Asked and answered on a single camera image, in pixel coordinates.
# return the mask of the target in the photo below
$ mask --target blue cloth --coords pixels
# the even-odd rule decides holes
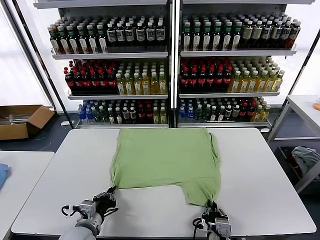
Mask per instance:
[[[0,189],[7,177],[8,165],[0,163]]]

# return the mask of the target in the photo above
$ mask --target table leg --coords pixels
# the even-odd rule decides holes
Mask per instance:
[[[313,179],[320,174],[320,161],[318,161],[300,181],[294,186],[297,193],[300,193]]]
[[[291,107],[290,107],[290,103],[288,102],[282,113],[280,114],[279,118],[276,120],[276,123],[274,125],[274,127],[272,128],[272,131],[268,137],[268,143],[271,143],[277,136],[278,132],[281,129],[281,126],[285,123],[285,119],[287,118],[287,116],[290,114],[291,111]]]

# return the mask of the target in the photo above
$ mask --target open cardboard box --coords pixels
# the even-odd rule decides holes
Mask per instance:
[[[42,105],[0,106],[0,118],[31,115],[27,123],[0,125],[0,140],[26,139],[37,134],[55,114]]]

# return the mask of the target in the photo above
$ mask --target shelf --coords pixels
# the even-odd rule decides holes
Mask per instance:
[[[37,9],[61,9],[102,6],[133,6],[133,5],[166,5],[167,0],[40,0],[33,3]]]
[[[70,100],[127,100],[127,99],[167,99],[168,95],[90,95],[73,96],[70,94]]]
[[[266,122],[178,123],[178,128],[270,128]]]
[[[180,93],[181,99],[195,98],[245,98],[245,97],[270,97],[278,96],[280,92],[235,92],[235,93]]]
[[[166,58],[167,52],[124,52],[124,53],[96,53],[96,54],[53,54],[56,60],[70,59],[147,59]]]
[[[168,124],[79,124],[77,129],[163,129],[168,127]]]
[[[181,51],[181,57],[213,56],[292,56],[296,54],[295,45],[291,50],[236,50],[236,51]]]
[[[315,0],[183,0],[183,4],[304,4]]]

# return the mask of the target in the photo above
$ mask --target white metal table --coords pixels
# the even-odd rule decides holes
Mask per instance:
[[[0,163],[9,166],[0,189],[0,240],[9,238],[11,225],[54,155],[49,151],[0,151]]]
[[[232,236],[316,231],[257,129],[208,131],[216,136],[220,151],[221,190],[217,203],[230,218]],[[109,168],[118,134],[118,129],[71,130],[12,225],[12,232],[59,236],[72,228],[78,216],[66,218],[61,207],[92,199],[111,186]],[[186,144],[192,145],[192,136]],[[192,220],[204,210],[187,205],[182,190],[174,185],[121,189],[115,192],[115,199],[119,211],[102,224],[100,237],[191,238]],[[197,236],[205,233],[199,230]]]
[[[313,137],[277,137],[282,125],[285,123],[286,118],[293,110],[304,121],[310,123],[312,127],[320,132],[320,111],[313,107],[313,103],[317,99],[317,95],[288,95],[288,103],[285,105],[280,117],[276,121],[269,137],[268,142],[283,141],[283,142],[296,142],[296,141],[320,141],[320,136]],[[309,183],[311,183],[317,175],[320,174],[320,161],[313,166],[300,181],[294,186],[295,190],[300,193]]]

